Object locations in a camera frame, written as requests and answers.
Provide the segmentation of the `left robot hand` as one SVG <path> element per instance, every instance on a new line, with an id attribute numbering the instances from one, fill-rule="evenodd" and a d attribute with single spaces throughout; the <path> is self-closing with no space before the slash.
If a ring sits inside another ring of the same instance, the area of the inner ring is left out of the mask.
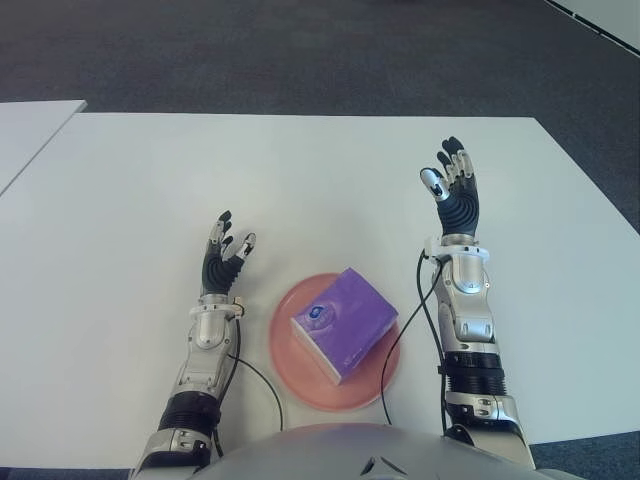
<path id="1" fill-rule="evenodd" d="M 256 234 L 250 232 L 230 255 L 227 250 L 234 238 L 228 232 L 232 226 L 232 213 L 224 211 L 213 225 L 206 242 L 201 269 L 202 295 L 228 295 L 240 274 L 247 257 L 253 252 Z"/>

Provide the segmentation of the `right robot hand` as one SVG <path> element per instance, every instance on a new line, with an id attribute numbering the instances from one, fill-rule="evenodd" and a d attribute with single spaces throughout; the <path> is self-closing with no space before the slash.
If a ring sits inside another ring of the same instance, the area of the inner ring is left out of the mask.
<path id="1" fill-rule="evenodd" d="M 480 202 L 470 155 L 454 136 L 444 139 L 441 147 L 436 157 L 444 171 L 425 167 L 420 179 L 436 202 L 443 235 L 474 237 Z"/>

